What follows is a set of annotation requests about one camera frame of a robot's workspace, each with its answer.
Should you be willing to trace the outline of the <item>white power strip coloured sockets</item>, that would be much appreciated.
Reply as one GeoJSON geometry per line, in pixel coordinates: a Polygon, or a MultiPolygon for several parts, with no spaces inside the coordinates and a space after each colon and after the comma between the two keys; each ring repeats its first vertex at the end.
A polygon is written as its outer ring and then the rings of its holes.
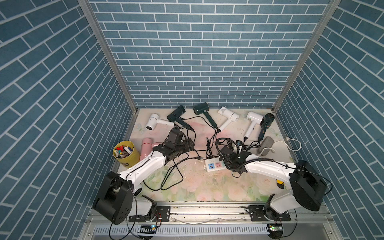
{"type": "Polygon", "coordinates": [[[208,173],[220,170],[226,170],[226,166],[219,158],[212,158],[205,160],[205,169],[208,173]]]}

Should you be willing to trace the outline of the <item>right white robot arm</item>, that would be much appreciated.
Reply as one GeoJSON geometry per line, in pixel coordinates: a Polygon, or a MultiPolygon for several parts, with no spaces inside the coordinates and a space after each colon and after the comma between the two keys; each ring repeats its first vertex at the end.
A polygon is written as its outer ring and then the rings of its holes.
{"type": "Polygon", "coordinates": [[[278,162],[249,152],[235,152],[226,146],[218,150],[218,153],[230,171],[273,178],[277,186],[284,190],[271,194],[262,208],[267,220],[276,222],[285,212],[299,207],[313,212],[320,210],[327,183],[308,162],[278,162]]]}

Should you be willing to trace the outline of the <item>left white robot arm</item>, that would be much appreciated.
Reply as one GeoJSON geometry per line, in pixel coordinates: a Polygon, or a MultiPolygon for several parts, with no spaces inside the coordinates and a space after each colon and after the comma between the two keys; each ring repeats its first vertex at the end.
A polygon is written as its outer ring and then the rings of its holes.
{"type": "Polygon", "coordinates": [[[115,225],[131,216],[148,222],[153,220],[157,203],[147,196],[139,196],[142,182],[169,161],[192,151],[194,147],[195,143],[184,132],[171,129],[165,141],[155,146],[145,159],[125,171],[105,175],[93,209],[115,225]]]}

